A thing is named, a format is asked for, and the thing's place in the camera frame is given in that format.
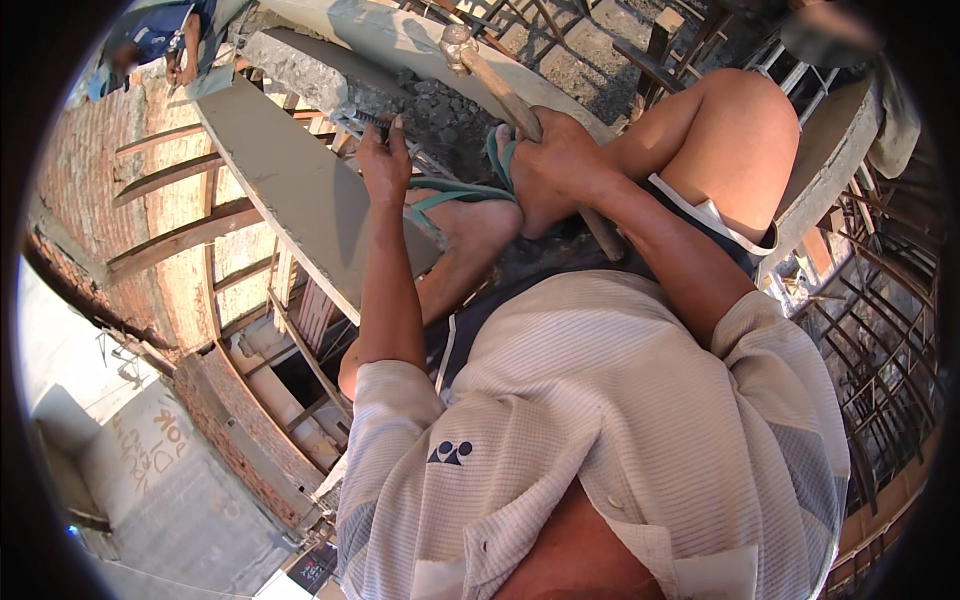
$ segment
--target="shirt logo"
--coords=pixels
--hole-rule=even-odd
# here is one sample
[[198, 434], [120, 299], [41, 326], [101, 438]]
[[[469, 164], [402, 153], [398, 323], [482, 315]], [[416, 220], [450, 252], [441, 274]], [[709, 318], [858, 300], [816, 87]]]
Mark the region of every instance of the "shirt logo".
[[457, 457], [467, 456], [472, 451], [473, 444], [470, 442], [461, 442], [458, 446], [454, 446], [453, 442], [441, 442], [440, 445], [434, 448], [433, 454], [430, 455], [430, 458], [427, 459], [426, 462], [462, 466], [463, 463], [461, 463]]

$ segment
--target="textured white shirt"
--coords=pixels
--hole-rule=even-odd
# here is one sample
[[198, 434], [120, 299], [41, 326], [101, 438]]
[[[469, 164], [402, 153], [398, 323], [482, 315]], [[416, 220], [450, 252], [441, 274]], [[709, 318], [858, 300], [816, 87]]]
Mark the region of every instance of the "textured white shirt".
[[764, 294], [706, 351], [643, 277], [553, 276], [490, 316], [451, 391], [397, 361], [357, 374], [349, 598], [490, 598], [575, 476], [667, 598], [823, 585], [846, 439], [820, 353]]

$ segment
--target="hammer head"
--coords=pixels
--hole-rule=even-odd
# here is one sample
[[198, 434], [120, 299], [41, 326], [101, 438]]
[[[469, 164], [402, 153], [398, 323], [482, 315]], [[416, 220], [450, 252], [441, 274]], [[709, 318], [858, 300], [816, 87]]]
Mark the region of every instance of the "hammer head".
[[478, 49], [477, 40], [470, 36], [470, 27], [459, 23], [452, 23], [444, 27], [444, 35], [440, 38], [440, 51], [444, 53], [446, 66], [457, 75], [469, 74], [469, 69], [460, 61], [460, 54], [464, 48]]

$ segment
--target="hand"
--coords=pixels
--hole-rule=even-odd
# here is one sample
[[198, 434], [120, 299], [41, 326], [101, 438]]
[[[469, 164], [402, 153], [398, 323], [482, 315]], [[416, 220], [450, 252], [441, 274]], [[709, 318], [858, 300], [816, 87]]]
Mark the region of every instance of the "hand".
[[367, 191], [370, 192], [370, 204], [374, 208], [403, 209], [407, 184], [413, 174], [413, 163], [407, 154], [405, 140], [400, 116], [391, 123], [386, 144], [383, 143], [380, 128], [368, 125], [363, 132], [357, 149], [357, 161]]
[[167, 83], [170, 85], [175, 85], [177, 83], [177, 76], [180, 74], [180, 68], [175, 62], [167, 62], [167, 72], [166, 78]]
[[584, 126], [564, 112], [533, 107], [543, 127], [543, 142], [520, 141], [510, 162], [516, 196], [555, 193], [572, 202], [594, 207], [611, 183], [622, 178], [600, 154]]
[[192, 60], [188, 60], [186, 62], [186, 67], [177, 77], [177, 82], [186, 87], [187, 84], [195, 79], [197, 79], [197, 63]]

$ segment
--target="hammer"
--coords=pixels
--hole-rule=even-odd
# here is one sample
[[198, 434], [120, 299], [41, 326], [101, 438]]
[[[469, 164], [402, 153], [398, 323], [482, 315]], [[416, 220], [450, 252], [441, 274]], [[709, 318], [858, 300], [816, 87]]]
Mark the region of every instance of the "hammer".
[[[446, 58], [446, 66], [459, 76], [473, 73], [480, 83], [492, 94], [500, 106], [507, 111], [523, 135], [540, 144], [543, 141], [543, 128], [537, 115], [516, 95], [507, 82], [491, 69], [477, 52], [477, 40], [470, 36], [470, 28], [453, 23], [444, 28], [440, 39], [440, 50]], [[623, 258], [623, 238], [620, 237], [610, 221], [596, 210], [577, 204], [580, 216], [584, 218], [593, 237], [596, 238], [604, 254], [611, 262]]]

